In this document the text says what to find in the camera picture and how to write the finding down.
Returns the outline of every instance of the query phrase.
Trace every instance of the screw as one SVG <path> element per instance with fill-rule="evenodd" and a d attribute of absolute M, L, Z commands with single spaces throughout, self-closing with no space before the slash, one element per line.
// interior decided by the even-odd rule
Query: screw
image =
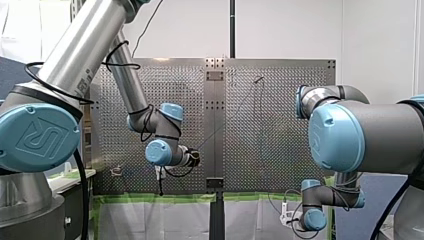
<path fill-rule="evenodd" d="M 29 113 L 33 113 L 33 112 L 34 112 L 34 108 L 33 108 L 33 107 L 27 107 L 27 111 L 28 111 Z"/>

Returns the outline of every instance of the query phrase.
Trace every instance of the blue joint cap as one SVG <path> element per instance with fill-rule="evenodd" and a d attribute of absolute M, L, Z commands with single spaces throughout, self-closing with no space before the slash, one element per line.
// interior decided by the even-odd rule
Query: blue joint cap
<path fill-rule="evenodd" d="M 128 127 L 128 129 L 129 130 L 131 130 L 131 131 L 133 131 L 133 132 L 135 132 L 135 129 L 132 127 L 132 125 L 131 125 L 131 118 L 130 118 L 130 115 L 128 115 L 127 116 L 127 127 Z"/>
<path fill-rule="evenodd" d="M 160 105 L 160 111 L 168 117 L 175 120 L 183 120 L 183 108 L 180 105 L 173 103 L 162 103 Z"/>
<path fill-rule="evenodd" d="M 302 101 L 300 97 L 302 96 L 303 88 L 305 88 L 306 85 L 302 85 L 299 88 L 297 88 L 296 91 L 296 118 L 304 119 L 305 116 L 302 114 Z"/>
<path fill-rule="evenodd" d="M 321 168 L 353 172 L 361 165 L 365 137 L 349 109 L 338 104 L 318 107 L 309 120 L 308 136 L 312 157 Z"/>
<path fill-rule="evenodd" d="M 305 179 L 302 181 L 302 188 L 301 190 L 306 190 L 308 188 L 312 188 L 312 187 L 316 187 L 316 186 L 321 186 L 321 183 L 316 180 L 316 179 Z"/>
<path fill-rule="evenodd" d="M 146 147 L 146 159 L 157 166 L 168 166 L 172 160 L 171 147 L 163 140 L 153 140 Z"/>
<path fill-rule="evenodd" d="M 80 141 L 75 118 L 47 104 L 20 105 L 0 116 L 0 166 L 43 172 L 67 161 Z"/>
<path fill-rule="evenodd" d="M 365 194 L 361 189 L 361 191 L 359 192 L 358 200 L 356 200 L 356 203 L 353 206 L 353 208 L 363 208 L 364 206 L 365 206 Z"/>
<path fill-rule="evenodd" d="M 321 210 L 312 208 L 303 215 L 303 223 L 306 230 L 320 231 L 327 226 L 327 218 Z"/>
<path fill-rule="evenodd" d="M 419 103 L 424 103 L 424 94 L 411 97 L 411 100 L 417 101 Z"/>

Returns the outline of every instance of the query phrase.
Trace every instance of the white wall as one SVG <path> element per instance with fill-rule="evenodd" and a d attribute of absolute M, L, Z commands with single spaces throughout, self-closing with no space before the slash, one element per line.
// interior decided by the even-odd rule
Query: white wall
<path fill-rule="evenodd" d="M 45 61 L 71 22 L 69 10 L 69 0 L 0 0 L 0 56 Z"/>
<path fill-rule="evenodd" d="M 157 3 L 125 26 L 130 49 Z M 339 0 L 238 0 L 236 56 L 340 61 L 341 13 Z M 229 55 L 229 0 L 179 0 L 163 2 L 135 57 L 223 55 Z"/>
<path fill-rule="evenodd" d="M 238 58 L 336 59 L 341 70 L 342 1 L 239 0 Z"/>
<path fill-rule="evenodd" d="M 419 1 L 343 1 L 342 84 L 359 88 L 372 103 L 414 94 Z"/>
<path fill-rule="evenodd" d="M 136 19 L 124 27 L 131 51 L 158 2 L 142 6 Z M 228 0 L 164 0 L 135 57 L 204 58 L 228 52 Z"/>

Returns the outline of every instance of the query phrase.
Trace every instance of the metal bracket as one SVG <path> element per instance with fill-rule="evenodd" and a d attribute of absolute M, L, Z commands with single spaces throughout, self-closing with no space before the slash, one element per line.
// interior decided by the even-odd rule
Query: metal bracket
<path fill-rule="evenodd" d="M 224 178 L 206 178 L 207 188 L 223 188 Z"/>

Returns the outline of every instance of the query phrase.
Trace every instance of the metal pole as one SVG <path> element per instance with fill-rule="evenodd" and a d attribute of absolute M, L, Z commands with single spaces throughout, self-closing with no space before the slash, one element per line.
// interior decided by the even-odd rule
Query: metal pole
<path fill-rule="evenodd" d="M 230 0 L 230 58 L 236 58 L 236 0 Z"/>
<path fill-rule="evenodd" d="M 87 1 L 38 76 L 70 94 L 84 97 L 126 15 L 120 1 Z"/>

